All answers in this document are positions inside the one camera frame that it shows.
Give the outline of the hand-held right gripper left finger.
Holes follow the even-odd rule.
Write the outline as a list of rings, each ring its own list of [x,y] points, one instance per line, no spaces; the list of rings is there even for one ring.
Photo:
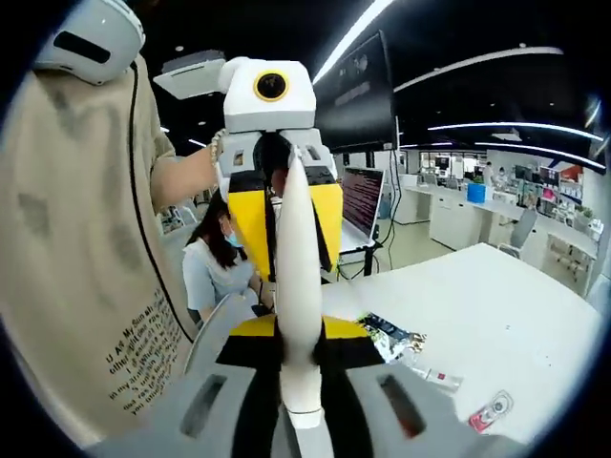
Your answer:
[[[89,448],[89,456],[284,457],[275,322],[267,315],[233,329],[210,364],[159,400],[144,427]]]

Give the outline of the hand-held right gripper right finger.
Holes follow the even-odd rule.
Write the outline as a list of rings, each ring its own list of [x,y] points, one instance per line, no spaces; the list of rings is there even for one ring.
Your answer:
[[[521,457],[526,447],[461,422],[453,401],[387,364],[358,323],[325,316],[314,360],[337,457]]]

